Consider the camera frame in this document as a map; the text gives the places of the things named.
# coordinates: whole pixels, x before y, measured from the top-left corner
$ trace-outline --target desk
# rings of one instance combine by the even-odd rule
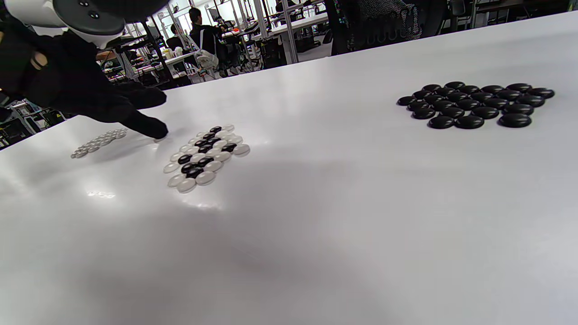
[[[320,13],[318,15],[307,17],[305,19],[300,19],[291,22],[291,28],[294,31],[297,31],[301,28],[307,28],[309,26],[322,24],[328,21],[329,18],[327,17],[327,13]],[[254,39],[259,39],[261,34],[253,37]],[[280,36],[281,42],[283,43],[283,50],[285,51],[285,58],[287,59],[287,64],[293,64],[294,62],[291,59],[291,50],[290,50],[290,43],[289,43],[289,34],[287,33],[287,25],[281,25],[279,27],[275,27],[271,29],[269,32],[269,36]]]
[[[181,73],[178,73],[178,72],[175,70],[174,65],[177,64],[177,63],[183,62],[184,59],[186,59],[186,58],[188,58],[188,57],[191,57],[191,56],[193,56],[193,55],[194,55],[194,53],[191,52],[191,53],[183,54],[182,56],[178,56],[178,57],[175,57],[175,58],[170,58],[170,59],[168,59],[168,60],[165,60],[165,63],[166,63],[166,65],[168,66],[169,71],[170,71],[171,74],[173,75],[173,78],[177,78],[177,77],[181,77],[181,76],[182,76]],[[160,69],[162,69],[162,65],[159,63],[158,65],[155,65],[155,66],[147,65],[146,67],[138,68],[138,69],[135,70],[135,73],[136,73],[137,75],[140,75],[140,74],[142,74],[142,73],[149,73],[149,72],[152,72],[152,71],[158,71],[158,70],[160,70]],[[111,82],[112,82],[112,81],[120,81],[120,80],[123,80],[123,79],[126,79],[126,77],[125,77],[125,76],[116,76],[116,77],[113,77],[113,78],[109,78],[109,80],[110,80]]]
[[[565,13],[169,90],[143,111],[171,129],[158,144],[129,132],[71,160],[120,126],[43,131],[0,152],[0,317],[575,325],[577,51]],[[395,105],[451,80],[557,95],[519,130],[432,130]],[[169,156],[225,123],[251,153],[167,188]]]

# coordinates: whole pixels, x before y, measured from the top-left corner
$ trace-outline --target white go stone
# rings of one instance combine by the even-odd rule
[[[194,178],[187,178],[177,185],[177,190],[180,193],[189,193],[195,188],[196,185],[197,182],[195,181]]]
[[[165,174],[172,173],[175,170],[179,169],[179,166],[180,165],[178,163],[172,162],[172,163],[166,165],[165,168],[162,169],[162,172]]]
[[[185,151],[187,151],[187,150],[190,149],[190,148],[192,148],[192,146],[190,146],[190,145],[184,145],[184,146],[181,147],[181,149],[180,149],[179,151],[180,151],[180,152],[185,152]]]
[[[199,152],[199,147],[192,147],[190,149],[188,149],[187,151],[185,151],[185,154],[195,154]]]
[[[215,160],[208,163],[203,169],[207,172],[217,172],[221,167],[223,167],[223,163]]]
[[[171,156],[171,159],[169,159],[172,163],[176,162],[177,160],[179,160],[179,158],[183,155],[182,152],[180,153],[175,153],[174,155]]]
[[[203,186],[208,185],[213,179],[215,179],[214,172],[202,172],[197,176],[196,181],[197,184]]]
[[[221,149],[222,147],[226,146],[227,144],[228,144],[227,141],[219,140],[213,144],[213,148]]]
[[[241,138],[240,136],[234,136],[232,138],[230,138],[229,140],[227,140],[229,143],[234,143],[236,145],[240,145],[241,143],[243,143],[243,138]]]
[[[241,154],[248,153],[251,150],[248,145],[238,145],[233,149],[233,154],[238,156]]]
[[[188,144],[193,146],[197,141],[201,140],[201,138],[192,138],[188,141]]]
[[[212,148],[211,150],[207,151],[207,157],[214,157],[221,153],[221,149],[219,148]]]
[[[221,130],[217,132],[217,134],[215,134],[215,137],[223,139],[224,137],[229,135],[229,133],[230,133],[229,131]]]
[[[177,185],[179,185],[182,181],[184,181],[185,178],[186,177],[184,176],[184,174],[175,175],[171,177],[171,179],[169,179],[169,183],[167,185],[169,187],[177,187]]]
[[[234,133],[229,133],[227,136],[225,136],[224,138],[222,138],[225,141],[229,141],[229,139],[232,139],[234,137],[236,137],[237,135]]]
[[[81,152],[76,154],[76,158],[82,158],[82,157],[86,156],[87,153],[88,153],[88,150],[82,150]]]
[[[215,160],[220,161],[222,163],[228,161],[229,159],[231,159],[231,153],[226,152],[226,151],[215,155]]]
[[[191,163],[196,164],[199,162],[199,160],[205,158],[207,155],[205,155],[204,153],[195,153],[194,155],[192,155],[191,157]]]

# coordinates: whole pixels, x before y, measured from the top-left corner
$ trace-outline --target black jacket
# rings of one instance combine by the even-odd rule
[[[195,24],[190,36],[198,46],[201,46],[201,31],[203,30],[205,30],[203,35],[203,50],[208,51],[213,55],[217,55],[215,47],[218,47],[221,44],[218,43],[218,40],[223,37],[223,30],[220,27]]]

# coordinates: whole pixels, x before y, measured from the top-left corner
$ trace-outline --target floor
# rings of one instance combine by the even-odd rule
[[[323,38],[325,35],[316,36],[315,40],[318,40],[321,43],[321,46],[318,46],[314,49],[311,49],[307,52],[299,53],[299,62],[311,61],[316,60],[318,58],[324,58],[331,55],[331,46],[333,43],[323,44]]]

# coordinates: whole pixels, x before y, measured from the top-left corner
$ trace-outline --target computer monitor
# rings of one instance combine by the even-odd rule
[[[221,18],[221,16],[219,15],[217,9],[209,8],[209,14],[211,15],[211,18],[213,19],[213,21],[215,23],[218,23],[218,20],[219,20],[219,18]]]

